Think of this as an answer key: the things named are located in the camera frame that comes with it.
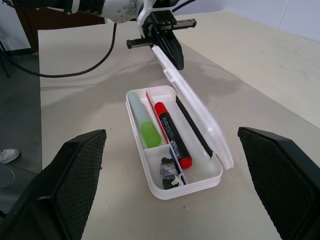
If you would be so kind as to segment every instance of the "plastic container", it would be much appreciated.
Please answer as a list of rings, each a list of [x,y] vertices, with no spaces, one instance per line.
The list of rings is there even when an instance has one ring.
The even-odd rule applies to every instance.
[[[207,108],[162,50],[158,46],[154,46],[152,50],[159,59],[163,72],[172,86],[164,85],[132,91],[137,93],[152,123],[160,133],[160,146],[146,148],[140,130],[136,127],[135,118],[128,101],[128,94],[126,95],[126,107],[150,191],[157,198],[168,200],[218,185],[223,173],[223,166],[225,169],[233,168],[234,161],[219,125]],[[165,140],[166,138],[158,123],[159,119],[157,120],[158,116],[154,114],[146,93],[148,93],[153,104],[164,103],[192,157],[190,168],[183,171],[179,168],[182,172],[182,178],[185,180],[185,185],[168,190],[165,190],[162,185],[161,159],[172,158],[174,154],[170,153],[170,151],[173,152],[172,146],[167,144]],[[179,98],[194,124],[190,124],[190,119],[187,120],[176,102],[176,97]]]

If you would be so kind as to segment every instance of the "red marker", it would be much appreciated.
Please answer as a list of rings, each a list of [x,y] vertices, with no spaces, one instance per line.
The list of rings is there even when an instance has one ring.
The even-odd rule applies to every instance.
[[[192,166],[192,158],[174,124],[174,121],[170,117],[168,110],[162,102],[158,102],[154,108],[159,116],[161,125],[163,126],[163,129],[170,141],[181,168],[190,168]]]

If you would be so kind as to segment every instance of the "light blue glue stick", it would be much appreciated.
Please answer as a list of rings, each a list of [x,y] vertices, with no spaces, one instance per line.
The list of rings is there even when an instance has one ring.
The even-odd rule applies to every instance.
[[[150,120],[137,93],[134,91],[129,92],[128,99],[131,111],[136,121],[136,126],[140,128],[141,135],[147,148],[149,149],[159,146],[161,143],[161,136]]]

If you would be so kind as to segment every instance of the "table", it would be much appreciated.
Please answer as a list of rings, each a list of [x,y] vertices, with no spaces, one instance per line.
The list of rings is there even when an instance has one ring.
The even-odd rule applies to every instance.
[[[72,73],[109,50],[113,25],[39,31],[40,72]],[[97,70],[66,79],[41,78],[43,167],[76,135],[106,129],[97,193],[83,240],[280,240],[255,192],[239,126],[294,140],[320,166],[320,131],[258,90],[184,45],[186,81],[214,115],[234,157],[218,186],[171,200],[147,185],[125,105],[129,90],[166,85],[148,47],[127,49],[135,24],[118,25],[110,58]]]
[[[197,21],[182,43],[320,128],[320,42],[227,11],[179,18]]]

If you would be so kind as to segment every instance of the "wall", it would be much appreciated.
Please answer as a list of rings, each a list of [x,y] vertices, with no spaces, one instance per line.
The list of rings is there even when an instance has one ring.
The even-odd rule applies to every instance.
[[[176,15],[208,13],[224,9],[224,0],[196,0],[176,11]]]
[[[223,9],[320,42],[319,0],[224,0]]]
[[[30,48],[16,10],[3,4],[0,4],[0,40],[7,50]]]

